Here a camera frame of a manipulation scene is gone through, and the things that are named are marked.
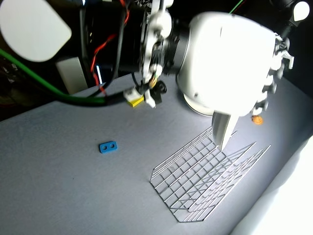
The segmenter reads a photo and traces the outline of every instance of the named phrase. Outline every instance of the gray tabletop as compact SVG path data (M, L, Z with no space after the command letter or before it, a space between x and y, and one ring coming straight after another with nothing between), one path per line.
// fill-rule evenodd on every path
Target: gray tabletop
M178 223L150 175L211 118L185 105L173 78L163 80L168 92L156 109L52 102L1 122L0 234L228 234L312 133L312 100L288 81L278 82L265 123L240 118L225 151L253 141L252 151L272 144L270 150L206 221ZM130 77L118 79L109 91L130 85ZM118 150L101 154L98 145L107 141L116 141Z

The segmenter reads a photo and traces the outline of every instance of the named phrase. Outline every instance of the white light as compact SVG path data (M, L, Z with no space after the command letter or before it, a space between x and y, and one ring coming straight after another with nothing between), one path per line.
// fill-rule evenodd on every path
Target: white light
M96 67L97 67L99 82L100 82L100 84L102 84L102 78L101 78L100 68L99 68L99 66L96 66Z
M305 2L298 2L293 9L293 19L294 21L302 21L308 17L310 12L310 6Z

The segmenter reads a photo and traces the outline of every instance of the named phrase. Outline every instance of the orange object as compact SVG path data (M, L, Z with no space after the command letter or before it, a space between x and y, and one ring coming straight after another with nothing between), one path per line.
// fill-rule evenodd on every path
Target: orange object
M259 115L252 116L252 121L257 124L257 125L262 125L263 124L263 118Z

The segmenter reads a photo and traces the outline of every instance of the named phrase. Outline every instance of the yellow object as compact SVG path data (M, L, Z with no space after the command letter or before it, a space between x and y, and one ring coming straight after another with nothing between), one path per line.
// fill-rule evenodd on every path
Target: yellow object
M257 124L257 125L262 125L263 124L263 118L259 115L252 116L252 121Z
M142 96L141 98L139 99L135 99L131 102L128 102L132 107L135 107L137 106L139 103L141 103L142 101L144 100L144 97Z

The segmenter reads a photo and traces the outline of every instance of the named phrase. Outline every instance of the metal wire rack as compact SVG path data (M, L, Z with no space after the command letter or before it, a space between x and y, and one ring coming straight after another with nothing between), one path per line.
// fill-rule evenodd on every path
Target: metal wire rack
M204 221L270 148L247 157L254 142L227 156L211 134L212 127L152 172L150 183L179 222Z

